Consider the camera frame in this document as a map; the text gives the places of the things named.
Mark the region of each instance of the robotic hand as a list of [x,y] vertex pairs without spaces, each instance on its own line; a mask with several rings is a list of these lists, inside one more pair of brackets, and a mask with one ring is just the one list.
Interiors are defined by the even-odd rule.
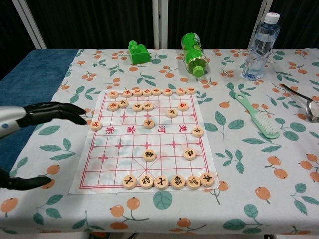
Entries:
[[[49,122],[52,119],[70,120],[75,124],[85,125],[86,121],[79,115],[85,110],[68,103],[47,102],[26,107],[0,107],[0,139],[19,130],[21,127]],[[0,169],[0,188],[29,190],[51,182],[45,176],[22,179],[10,178],[9,174]]]

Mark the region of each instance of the green bottle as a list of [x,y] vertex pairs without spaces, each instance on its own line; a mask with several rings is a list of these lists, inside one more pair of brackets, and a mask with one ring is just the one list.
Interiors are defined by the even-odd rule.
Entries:
[[206,57],[201,49],[200,40],[196,33],[187,33],[181,40],[184,51],[186,68],[195,77],[204,75]]

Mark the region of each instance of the curtain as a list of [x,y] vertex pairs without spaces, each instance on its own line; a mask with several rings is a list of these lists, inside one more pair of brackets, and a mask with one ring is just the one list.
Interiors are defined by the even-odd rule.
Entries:
[[48,48],[154,48],[151,0],[26,0]]
[[11,0],[0,0],[0,80],[35,49]]
[[168,48],[181,49],[188,32],[202,47],[247,48],[262,0],[170,0]]
[[319,48],[319,0],[274,0],[270,11],[280,14],[274,48]]

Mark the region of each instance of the white bottle cap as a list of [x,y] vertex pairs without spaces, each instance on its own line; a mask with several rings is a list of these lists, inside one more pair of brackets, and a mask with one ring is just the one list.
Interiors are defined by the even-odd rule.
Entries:
[[266,14],[264,22],[268,23],[268,24],[276,24],[279,20],[279,17],[280,17],[280,15],[278,13],[269,12]]

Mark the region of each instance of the water bottle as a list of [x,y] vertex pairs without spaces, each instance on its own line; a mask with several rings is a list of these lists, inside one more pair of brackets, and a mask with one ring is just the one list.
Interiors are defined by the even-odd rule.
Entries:
[[204,74],[206,57],[201,49],[199,36],[196,33],[187,33],[181,40],[181,46],[188,72],[195,77],[201,77]]
[[261,78],[267,59],[271,54],[274,43],[280,31],[277,22],[280,15],[269,12],[263,23],[259,23],[255,33],[255,39],[248,47],[247,56],[242,76],[248,80],[256,81]]

